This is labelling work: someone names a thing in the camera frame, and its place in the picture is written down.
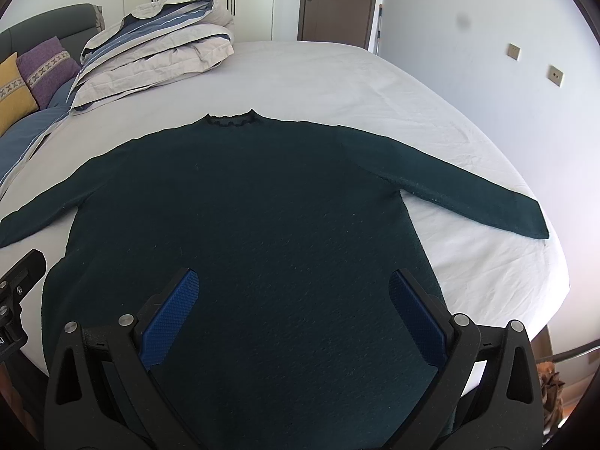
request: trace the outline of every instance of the blue textured pad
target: blue textured pad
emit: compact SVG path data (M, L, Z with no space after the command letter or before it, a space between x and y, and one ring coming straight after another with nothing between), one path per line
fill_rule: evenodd
M425 362L441 369L448 360L446 337L400 272L389 278L389 297Z
M140 345L140 360L146 370L162 363L167 356L177 333L198 299L199 290L198 275L189 270L146 328Z

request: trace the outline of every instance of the folded comforter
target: folded comforter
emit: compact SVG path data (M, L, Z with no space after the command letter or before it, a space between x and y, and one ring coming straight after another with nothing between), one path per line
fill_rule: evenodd
M86 44L71 113L208 71L233 54L232 42L233 18L219 0L137 6Z

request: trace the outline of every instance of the purple pillow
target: purple pillow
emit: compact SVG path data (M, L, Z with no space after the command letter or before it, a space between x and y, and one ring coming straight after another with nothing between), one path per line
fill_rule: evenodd
M79 64L71 58L58 40L48 39L17 58L21 76L34 95L40 110L48 107L54 93L79 72Z

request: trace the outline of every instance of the headboard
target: headboard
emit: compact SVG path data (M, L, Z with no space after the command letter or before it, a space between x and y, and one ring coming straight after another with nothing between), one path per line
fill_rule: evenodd
M74 4L32 16L0 33L0 62L16 52L21 55L56 36L79 63L83 46L104 29L102 8Z

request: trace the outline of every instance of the brown door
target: brown door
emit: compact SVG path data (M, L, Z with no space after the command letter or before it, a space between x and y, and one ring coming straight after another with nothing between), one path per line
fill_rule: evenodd
M299 37L366 48L373 22L373 0L304 0Z

